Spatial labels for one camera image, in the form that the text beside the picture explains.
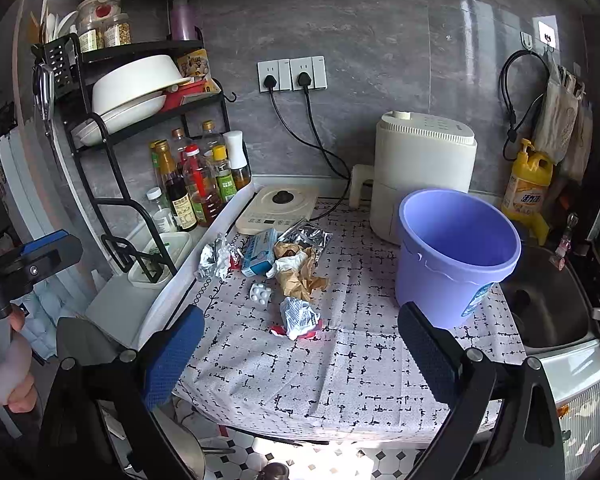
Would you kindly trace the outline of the person's left hand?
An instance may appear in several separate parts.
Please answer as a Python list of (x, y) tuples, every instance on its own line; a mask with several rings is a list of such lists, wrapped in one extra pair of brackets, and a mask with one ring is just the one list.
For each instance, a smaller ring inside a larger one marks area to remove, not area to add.
[[(12, 332), (21, 332), (24, 325), (24, 313), (20, 306), (12, 304), (12, 313), (8, 317)], [(16, 364), (2, 363), (0, 374), (2, 381), (6, 380), (8, 390), (4, 387), (0, 396), (1, 404), (7, 406), (12, 413), (29, 413), (35, 408), (38, 393), (35, 389), (34, 377), (30, 372), (31, 348), (28, 342), (20, 336), (13, 341), (16, 344)]]

